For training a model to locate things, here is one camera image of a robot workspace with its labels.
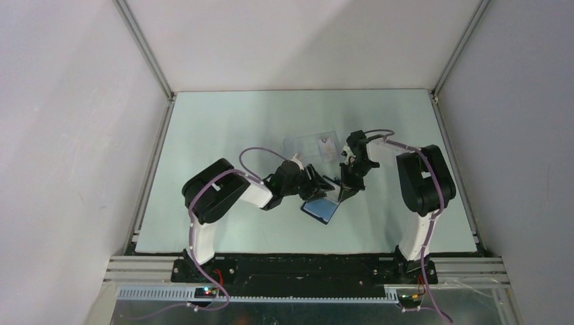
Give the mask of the blue leather card holder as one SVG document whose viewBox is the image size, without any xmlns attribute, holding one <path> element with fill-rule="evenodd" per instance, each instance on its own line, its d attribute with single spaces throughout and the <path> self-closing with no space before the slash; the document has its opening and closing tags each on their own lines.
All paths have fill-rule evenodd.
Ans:
<svg viewBox="0 0 574 325">
<path fill-rule="evenodd" d="M 304 202 L 301 205 L 300 210 L 320 223 L 327 225 L 340 206 L 339 196 L 341 180 L 339 177 L 329 178 L 327 176 L 323 176 L 323 178 L 329 185 L 333 186 L 334 189 L 327 191 L 326 195 L 322 198 Z"/>
</svg>

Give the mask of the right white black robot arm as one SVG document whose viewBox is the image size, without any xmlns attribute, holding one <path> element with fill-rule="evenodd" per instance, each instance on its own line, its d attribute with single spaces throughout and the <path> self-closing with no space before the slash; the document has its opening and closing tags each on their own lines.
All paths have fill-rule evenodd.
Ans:
<svg viewBox="0 0 574 325">
<path fill-rule="evenodd" d="M 392 160 L 397 168 L 402 199 L 415 217 L 397 246 L 402 257 L 394 264 L 394 275 L 403 283 L 413 282 L 421 273 L 419 260 L 428 255 L 435 224 L 450 200 L 456 185 L 441 149 L 436 145 L 416 147 L 391 139 L 393 131 L 354 131 L 346 139 L 340 163 L 338 201 L 365 190 L 364 178 L 383 162 Z"/>
</svg>

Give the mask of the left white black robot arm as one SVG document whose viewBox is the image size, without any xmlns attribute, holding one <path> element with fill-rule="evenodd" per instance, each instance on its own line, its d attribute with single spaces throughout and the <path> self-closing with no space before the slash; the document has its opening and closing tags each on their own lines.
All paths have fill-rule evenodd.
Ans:
<svg viewBox="0 0 574 325">
<path fill-rule="evenodd" d="M 238 201 L 269 211 L 287 196 L 298 196 L 307 206 L 327 201 L 330 194 L 339 190 L 334 180 L 321 176 L 312 165 L 304 166 L 297 158 L 285 160 L 262 180 L 220 158 L 187 180 L 181 189 L 190 218 L 189 244 L 185 249 L 192 259 L 188 274 L 198 282 L 211 279 L 215 225 Z"/>
</svg>

